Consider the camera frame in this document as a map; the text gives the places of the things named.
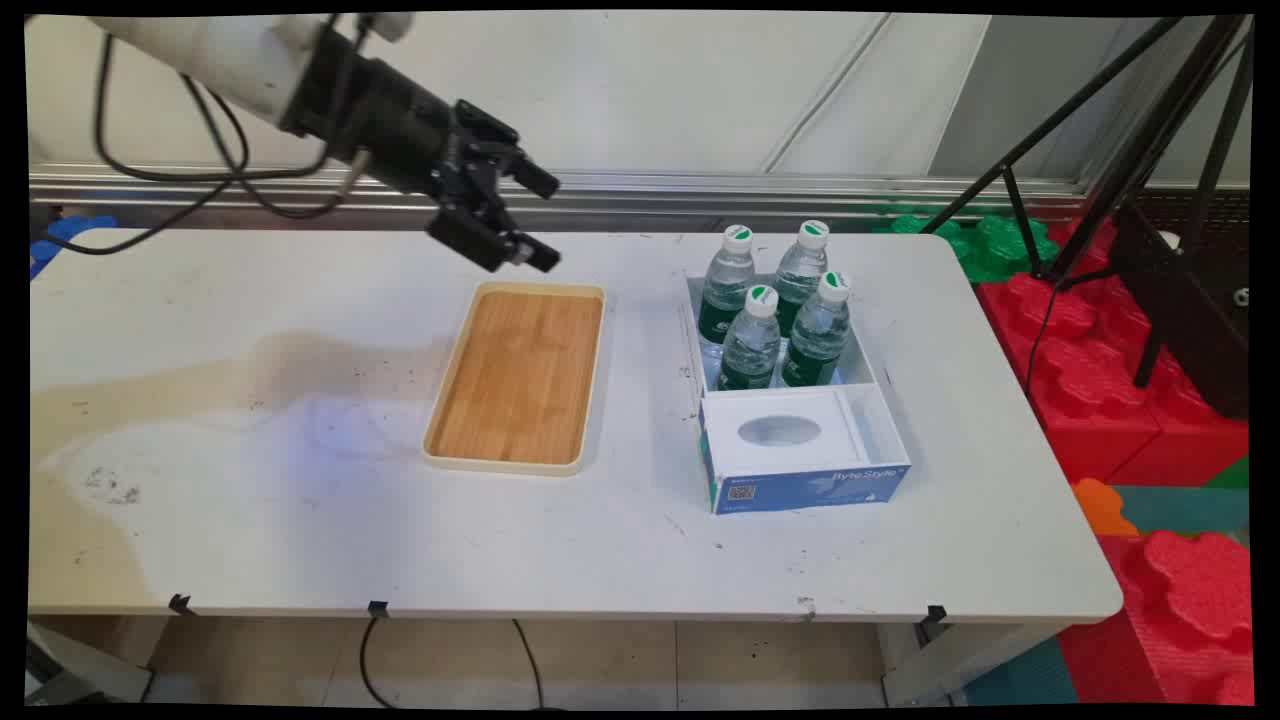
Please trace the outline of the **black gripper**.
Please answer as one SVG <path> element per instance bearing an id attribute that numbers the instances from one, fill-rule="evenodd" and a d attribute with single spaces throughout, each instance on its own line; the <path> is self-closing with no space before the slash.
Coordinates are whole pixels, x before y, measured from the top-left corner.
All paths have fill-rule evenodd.
<path id="1" fill-rule="evenodd" d="M 518 146 L 518 133 L 480 108 L 448 104 L 328 24 L 315 33 L 279 129 L 315 137 L 328 159 L 436 202 L 428 233 L 488 272 L 529 265 L 548 273 L 561 252 L 521 231 L 497 197 L 511 177 L 540 199 L 561 181 Z"/>

